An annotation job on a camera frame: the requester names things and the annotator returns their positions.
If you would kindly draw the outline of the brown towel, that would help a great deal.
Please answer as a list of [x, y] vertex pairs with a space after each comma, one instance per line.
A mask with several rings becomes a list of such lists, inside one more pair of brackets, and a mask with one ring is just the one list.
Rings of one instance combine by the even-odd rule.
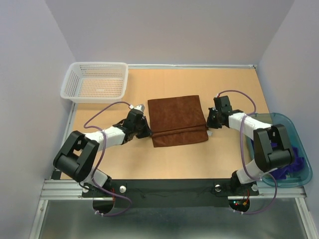
[[154, 147], [171, 147], [208, 140], [198, 95], [148, 100]]

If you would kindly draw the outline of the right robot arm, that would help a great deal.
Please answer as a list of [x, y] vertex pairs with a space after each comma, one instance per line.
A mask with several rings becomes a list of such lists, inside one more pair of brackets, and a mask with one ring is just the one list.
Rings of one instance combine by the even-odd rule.
[[232, 173], [224, 183], [215, 183], [211, 193], [216, 196], [242, 194], [258, 195], [257, 181], [270, 172], [291, 165], [295, 154], [286, 127], [256, 120], [241, 110], [234, 110], [228, 96], [217, 96], [215, 106], [209, 108], [207, 126], [213, 129], [227, 127], [253, 140], [254, 157], [243, 163], [242, 169]]

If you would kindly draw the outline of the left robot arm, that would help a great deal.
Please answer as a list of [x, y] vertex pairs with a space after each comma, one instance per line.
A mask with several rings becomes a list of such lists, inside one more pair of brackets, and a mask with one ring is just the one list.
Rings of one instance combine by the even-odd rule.
[[98, 129], [93, 133], [70, 133], [53, 160], [53, 166], [78, 183], [94, 186], [99, 196], [111, 192], [111, 177], [93, 166], [97, 153], [105, 152], [106, 148], [123, 145], [134, 137], [145, 138], [152, 135], [144, 116], [144, 105], [130, 109], [125, 119], [107, 128]]

